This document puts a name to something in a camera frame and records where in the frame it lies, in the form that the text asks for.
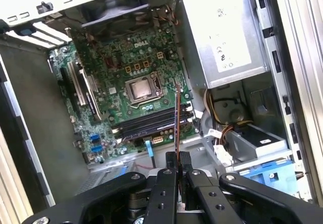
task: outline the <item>white connector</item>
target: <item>white connector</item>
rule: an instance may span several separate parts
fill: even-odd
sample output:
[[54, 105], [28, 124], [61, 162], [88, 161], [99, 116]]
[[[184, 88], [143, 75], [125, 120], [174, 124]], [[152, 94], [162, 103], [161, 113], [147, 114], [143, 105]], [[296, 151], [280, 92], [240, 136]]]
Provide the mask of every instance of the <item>white connector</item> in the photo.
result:
[[218, 160], [223, 164], [224, 167], [229, 167], [232, 165], [232, 156], [224, 149], [223, 145], [214, 145], [214, 153], [216, 154]]

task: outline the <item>pcie slot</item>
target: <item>pcie slot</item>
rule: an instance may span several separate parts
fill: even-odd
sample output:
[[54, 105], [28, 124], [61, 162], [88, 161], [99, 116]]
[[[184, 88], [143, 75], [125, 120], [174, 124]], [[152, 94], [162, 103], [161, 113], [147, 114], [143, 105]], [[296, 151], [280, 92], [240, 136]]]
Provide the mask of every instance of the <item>pcie slot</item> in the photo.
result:
[[87, 88], [86, 97], [90, 103], [90, 109], [92, 111], [92, 114], [97, 116], [98, 119], [101, 121], [102, 119], [101, 119], [100, 111], [99, 111], [98, 106], [96, 104], [96, 100], [95, 100], [93, 91], [90, 87], [90, 83], [87, 79], [86, 73], [85, 73], [84, 69], [81, 69], [79, 72], [83, 76], [83, 79], [84, 79], [84, 82], [85, 82], [85, 85]]
[[66, 68], [60, 68], [60, 72], [61, 72], [61, 75], [63, 78], [63, 82], [64, 82], [64, 86], [65, 86], [67, 95], [71, 101], [72, 108], [76, 114], [79, 114], [80, 111], [79, 111], [79, 108], [78, 108], [78, 105], [76, 102], [76, 98], [74, 96], [74, 89], [73, 89], [71, 81], [69, 80], [69, 75], [67, 73]]
[[67, 67], [69, 68], [70, 75], [72, 77], [72, 80], [73, 80], [73, 83], [74, 83], [74, 87], [75, 87], [75, 90], [76, 90], [77, 97], [79, 99], [80, 105], [86, 105], [86, 101], [85, 101], [84, 95], [82, 93], [82, 89], [80, 87], [79, 81], [77, 79], [77, 74], [75, 72], [73, 63], [72, 62], [67, 63]]

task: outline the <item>black plastic arm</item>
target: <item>black plastic arm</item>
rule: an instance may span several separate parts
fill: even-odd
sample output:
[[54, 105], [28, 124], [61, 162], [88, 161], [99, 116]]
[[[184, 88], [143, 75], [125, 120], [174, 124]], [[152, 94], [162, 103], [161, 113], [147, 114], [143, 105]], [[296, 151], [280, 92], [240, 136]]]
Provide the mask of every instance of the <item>black plastic arm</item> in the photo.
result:
[[224, 174], [220, 186], [266, 216], [269, 223], [322, 223], [323, 209], [238, 174]]
[[190, 187], [197, 193], [209, 223], [243, 223], [232, 208], [219, 185], [211, 182], [202, 170], [192, 170], [186, 173]]
[[144, 224], [175, 224], [178, 198], [178, 174], [175, 169], [157, 173], [151, 190]]
[[34, 221], [43, 217], [48, 218], [50, 224], [83, 223], [86, 211], [90, 207], [103, 200], [108, 200], [112, 196], [128, 194], [136, 188], [143, 188], [145, 182], [146, 177], [140, 173], [126, 173], [91, 190], [74, 196], [66, 202], [59, 203], [49, 209], [41, 211], [27, 218], [23, 224], [32, 224]]

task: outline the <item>power supply label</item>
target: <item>power supply label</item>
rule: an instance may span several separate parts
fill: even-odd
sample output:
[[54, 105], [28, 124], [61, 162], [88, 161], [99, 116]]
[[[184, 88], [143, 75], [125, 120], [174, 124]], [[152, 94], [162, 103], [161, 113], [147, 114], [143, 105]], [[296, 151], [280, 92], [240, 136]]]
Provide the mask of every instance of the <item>power supply label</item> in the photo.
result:
[[218, 72], [250, 64], [251, 57], [237, 12], [218, 8], [212, 19], [214, 30], [210, 39]]

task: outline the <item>circuit board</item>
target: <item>circuit board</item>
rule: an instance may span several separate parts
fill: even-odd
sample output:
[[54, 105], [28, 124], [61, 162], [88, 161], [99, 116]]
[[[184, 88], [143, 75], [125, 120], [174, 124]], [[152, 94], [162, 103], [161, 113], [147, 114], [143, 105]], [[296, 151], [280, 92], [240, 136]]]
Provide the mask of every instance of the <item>circuit board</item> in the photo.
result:
[[[72, 32], [72, 37], [73, 43], [53, 49], [49, 55], [74, 126], [75, 146], [81, 149], [83, 156], [86, 155], [89, 159], [88, 163], [101, 162], [131, 152], [145, 151], [145, 145], [138, 144], [138, 141], [117, 142], [112, 133], [112, 126], [174, 107], [176, 83], [181, 86], [181, 100], [183, 102], [190, 100], [170, 26], [151, 28], [108, 43], [96, 43], [96, 45], [90, 43], [83, 33]], [[76, 61], [81, 61], [90, 79], [90, 87], [100, 113], [104, 116], [100, 121], [93, 120], [93, 112], [88, 105], [81, 105], [78, 102], [79, 112], [75, 111], [66, 78], [69, 78], [72, 85], [72, 75], [68, 69], [70, 63]], [[62, 70], [68, 72], [65, 81]], [[158, 83], [160, 92], [156, 91], [151, 99], [135, 101], [135, 96], [145, 96], [145, 90], [149, 91], [147, 85], [150, 82]], [[133, 89], [140, 86], [143, 90], [134, 92], [131, 99], [125, 93], [126, 87], [130, 86]], [[196, 132], [192, 124], [181, 127], [181, 139], [194, 134]], [[93, 143], [94, 137], [100, 138], [99, 151], [94, 151], [97, 147]], [[172, 143], [174, 142], [173, 129], [158, 132], [148, 136], [147, 139], [156, 140], [153, 147]]]
[[[168, 24], [106, 45], [100, 42], [94, 45], [86, 35], [77, 32], [72, 32], [72, 37], [87, 74], [97, 79], [93, 93], [98, 107], [102, 113], [109, 113], [112, 124], [174, 107], [175, 83], [181, 86], [181, 101], [189, 99], [182, 63]], [[153, 72], [157, 73], [163, 92], [142, 104], [132, 104], [126, 83], [140, 77], [149, 78]], [[145, 93], [150, 92], [138, 92], [139, 96]]]

